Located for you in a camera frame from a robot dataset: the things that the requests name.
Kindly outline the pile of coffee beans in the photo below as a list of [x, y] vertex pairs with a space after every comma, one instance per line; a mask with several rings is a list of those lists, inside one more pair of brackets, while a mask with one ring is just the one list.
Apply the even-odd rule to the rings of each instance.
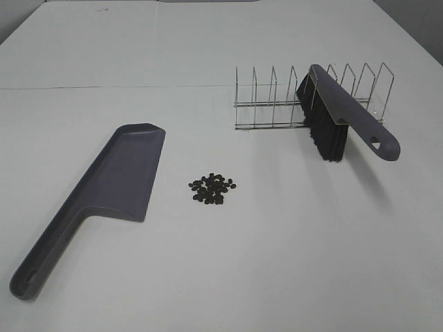
[[194, 201], [205, 205], [223, 205], [224, 195], [237, 187], [232, 178], [225, 178], [221, 174], [209, 173], [188, 183], [193, 192]]

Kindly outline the grey plastic dustpan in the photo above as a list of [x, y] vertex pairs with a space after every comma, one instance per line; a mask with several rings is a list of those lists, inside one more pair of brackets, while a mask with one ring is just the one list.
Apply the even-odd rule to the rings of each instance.
[[38, 295], [85, 219], [145, 220], [164, 140], [165, 130], [150, 123], [115, 130], [13, 274], [16, 298]]

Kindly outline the grey hand brush black bristles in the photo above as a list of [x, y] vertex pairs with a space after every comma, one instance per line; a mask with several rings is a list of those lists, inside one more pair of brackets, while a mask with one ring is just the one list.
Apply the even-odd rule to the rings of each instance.
[[322, 66], [309, 67], [296, 95], [304, 115], [303, 124], [309, 128], [323, 160], [342, 160], [349, 128], [381, 159], [399, 159], [398, 140]]

